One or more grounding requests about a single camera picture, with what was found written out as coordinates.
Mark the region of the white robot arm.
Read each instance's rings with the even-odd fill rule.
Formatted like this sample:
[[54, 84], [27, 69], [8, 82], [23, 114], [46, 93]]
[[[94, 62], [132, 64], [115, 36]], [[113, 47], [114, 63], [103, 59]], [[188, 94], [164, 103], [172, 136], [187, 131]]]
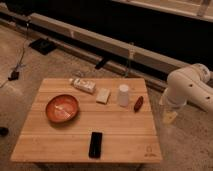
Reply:
[[209, 69], [199, 63], [172, 71], [159, 102], [163, 123], [171, 124], [188, 101], [213, 114], [213, 88], [207, 85], [210, 77]]

